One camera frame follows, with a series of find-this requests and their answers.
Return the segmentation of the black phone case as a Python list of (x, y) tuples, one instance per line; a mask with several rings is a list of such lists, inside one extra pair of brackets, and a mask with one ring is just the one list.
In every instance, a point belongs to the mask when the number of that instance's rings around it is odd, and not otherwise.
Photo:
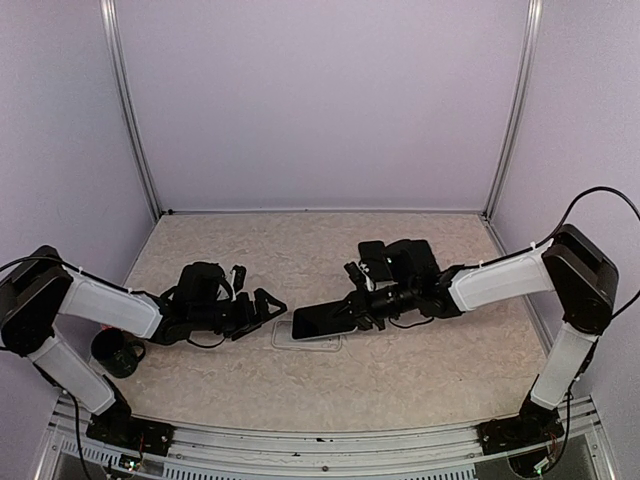
[(381, 240), (363, 241), (358, 244), (360, 261), (367, 264), (383, 264), (385, 262), (385, 244)]

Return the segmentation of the black phone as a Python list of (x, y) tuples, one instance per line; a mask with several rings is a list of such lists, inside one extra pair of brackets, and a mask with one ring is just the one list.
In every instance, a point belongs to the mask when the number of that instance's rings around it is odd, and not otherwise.
[(295, 340), (308, 340), (355, 332), (357, 328), (353, 320), (329, 318), (330, 310), (336, 302), (296, 309), (293, 313), (292, 337)]

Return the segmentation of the clear plain phone case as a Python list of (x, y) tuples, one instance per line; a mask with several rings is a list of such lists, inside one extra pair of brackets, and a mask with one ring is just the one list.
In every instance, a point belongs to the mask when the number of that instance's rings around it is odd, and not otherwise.
[(273, 327), (271, 343), (279, 350), (338, 352), (342, 347), (342, 337), (295, 340), (292, 337), (292, 321), (278, 320)]

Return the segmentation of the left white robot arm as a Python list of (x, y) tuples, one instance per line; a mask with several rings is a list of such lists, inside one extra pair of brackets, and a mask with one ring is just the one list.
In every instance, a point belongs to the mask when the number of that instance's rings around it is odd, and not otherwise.
[(247, 293), (245, 275), (241, 265), (225, 271), (197, 261), (156, 295), (116, 285), (43, 245), (1, 267), (1, 347), (74, 397), (97, 434), (127, 445), (140, 424), (109, 363), (122, 361), (130, 341), (190, 344), (200, 332), (235, 341), (286, 313), (266, 290)]

